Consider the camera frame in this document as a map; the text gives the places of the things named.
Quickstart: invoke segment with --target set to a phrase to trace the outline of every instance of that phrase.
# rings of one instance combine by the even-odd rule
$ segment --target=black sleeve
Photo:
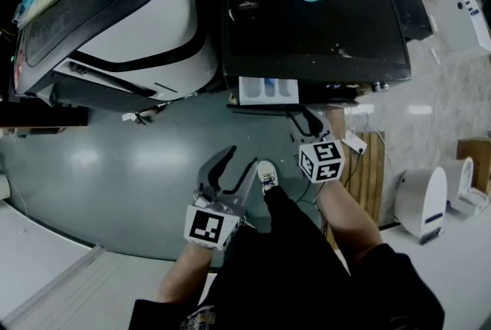
[[[443,308],[417,274],[409,256],[382,244],[360,261],[352,276],[357,300],[374,328],[443,328]]]
[[[186,308],[182,305],[136,300],[130,330],[179,328],[186,315]]]

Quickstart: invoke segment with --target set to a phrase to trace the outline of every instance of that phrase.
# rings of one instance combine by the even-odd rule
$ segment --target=black t-shirt
[[[198,307],[138,300],[130,330],[441,329],[443,309],[408,256],[383,244],[348,272],[334,253],[309,262],[295,247],[255,247],[220,269]]]

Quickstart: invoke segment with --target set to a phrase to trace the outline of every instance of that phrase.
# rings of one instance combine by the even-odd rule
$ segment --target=shoe
[[[258,165],[258,176],[262,184],[262,193],[278,186],[278,174],[276,174],[275,165],[269,161],[260,161]]]

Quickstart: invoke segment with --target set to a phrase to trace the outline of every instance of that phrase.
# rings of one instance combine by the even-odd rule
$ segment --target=black tabletop
[[[391,0],[225,0],[225,73],[320,81],[408,79]]]

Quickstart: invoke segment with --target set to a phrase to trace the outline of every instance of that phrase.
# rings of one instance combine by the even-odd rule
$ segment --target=person's left arm
[[[213,251],[187,243],[160,283],[158,302],[197,305],[212,262]]]

